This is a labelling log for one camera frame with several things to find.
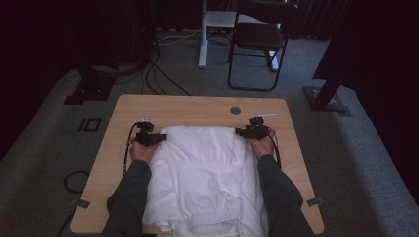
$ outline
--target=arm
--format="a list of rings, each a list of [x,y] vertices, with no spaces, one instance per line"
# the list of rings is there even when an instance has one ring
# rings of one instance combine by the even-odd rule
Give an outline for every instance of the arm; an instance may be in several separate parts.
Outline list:
[[[109,218],[102,236],[136,237],[142,235],[142,216],[147,204],[148,184],[151,179],[148,163],[157,146],[147,148],[137,142],[132,143],[130,150],[132,163],[117,189],[108,199]]]
[[[258,158],[260,187],[268,214],[268,236],[314,236],[301,212],[302,196],[292,180],[278,167],[269,137],[247,139]]]

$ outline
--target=person's right hand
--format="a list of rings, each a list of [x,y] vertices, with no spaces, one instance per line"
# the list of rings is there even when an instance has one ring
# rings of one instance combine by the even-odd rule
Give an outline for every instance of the person's right hand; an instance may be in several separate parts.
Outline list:
[[[273,137],[275,132],[273,130],[269,131],[269,136]],[[260,140],[256,139],[246,139],[250,145],[252,145],[253,151],[256,154],[256,157],[259,159],[263,155],[273,155],[274,154],[274,144],[272,143],[271,138],[265,136]]]

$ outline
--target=gray carpet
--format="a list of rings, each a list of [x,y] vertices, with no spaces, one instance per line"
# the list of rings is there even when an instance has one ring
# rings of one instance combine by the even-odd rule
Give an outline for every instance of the gray carpet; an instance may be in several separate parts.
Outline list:
[[[320,206],[325,224],[320,236],[419,236],[418,206],[356,94],[346,88],[338,91],[351,117],[313,112],[307,103],[302,87],[324,83],[311,78],[328,41],[290,40],[280,83],[271,92],[230,89],[228,47],[210,44],[207,67],[200,69],[199,46],[196,40],[161,46],[157,65],[194,96],[283,98],[288,102],[314,191],[326,201]],[[257,76],[251,82],[244,80],[247,76],[238,76],[243,83],[257,80],[264,84],[274,77],[263,59],[257,67],[244,60],[236,62],[237,72]],[[157,89],[153,72],[150,83]],[[1,237],[57,236],[61,228],[60,236],[99,236],[70,231],[66,221],[81,195],[68,191],[64,179],[74,171],[90,171],[119,95],[154,93],[147,85],[142,89],[140,74],[128,75],[117,79],[108,101],[64,106],[79,79],[73,70],[56,83],[0,163]],[[167,94],[184,95],[158,71],[157,80]],[[100,119],[98,131],[79,131],[83,119]],[[74,175],[69,182],[72,188],[83,189],[86,177]]]

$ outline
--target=hand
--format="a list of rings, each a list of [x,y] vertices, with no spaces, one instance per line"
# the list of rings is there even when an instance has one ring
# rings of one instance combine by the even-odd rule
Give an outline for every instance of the hand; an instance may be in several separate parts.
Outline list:
[[[275,132],[273,130],[269,131],[269,136],[273,137],[275,135]],[[264,138],[260,140],[256,139],[246,139],[250,145],[252,145],[253,151],[256,154],[256,157],[261,158],[263,155],[272,155],[274,154],[274,144],[272,143],[272,140],[270,137],[265,136]]]
[[[132,142],[132,148],[129,150],[132,160],[143,160],[150,164],[153,159],[154,152],[157,150],[160,143],[145,147],[137,141]]]

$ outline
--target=black stand base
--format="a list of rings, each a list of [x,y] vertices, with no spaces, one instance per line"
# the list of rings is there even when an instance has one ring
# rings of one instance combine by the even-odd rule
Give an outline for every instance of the black stand base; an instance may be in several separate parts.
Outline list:
[[[86,86],[82,79],[73,95],[67,97],[64,105],[82,105],[84,101],[107,101],[116,78],[98,76],[98,79],[99,83],[95,87]]]
[[[335,94],[327,105],[319,104],[316,100],[321,87],[302,87],[313,111],[337,112],[341,117],[351,117],[349,108],[342,105],[339,96]]]

